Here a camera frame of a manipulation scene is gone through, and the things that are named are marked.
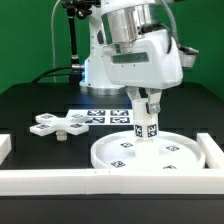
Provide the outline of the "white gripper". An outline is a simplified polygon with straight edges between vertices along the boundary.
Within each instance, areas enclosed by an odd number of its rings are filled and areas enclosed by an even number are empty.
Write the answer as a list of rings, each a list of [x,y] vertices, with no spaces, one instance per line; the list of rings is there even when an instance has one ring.
[[[113,46],[106,46],[103,60],[111,83],[127,86],[131,101],[144,100],[148,95],[150,114],[161,110],[160,89],[177,86],[183,78],[176,42],[168,40],[166,30],[147,33],[136,40],[131,53],[117,54]]]

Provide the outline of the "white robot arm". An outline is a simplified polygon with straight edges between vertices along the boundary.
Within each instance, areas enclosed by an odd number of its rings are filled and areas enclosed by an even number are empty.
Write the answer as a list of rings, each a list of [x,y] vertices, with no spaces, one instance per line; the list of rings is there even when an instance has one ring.
[[[183,78],[177,37],[155,16],[166,0],[100,0],[90,16],[90,55],[80,87],[85,92],[131,100],[148,95],[147,109],[160,111],[161,91]]]

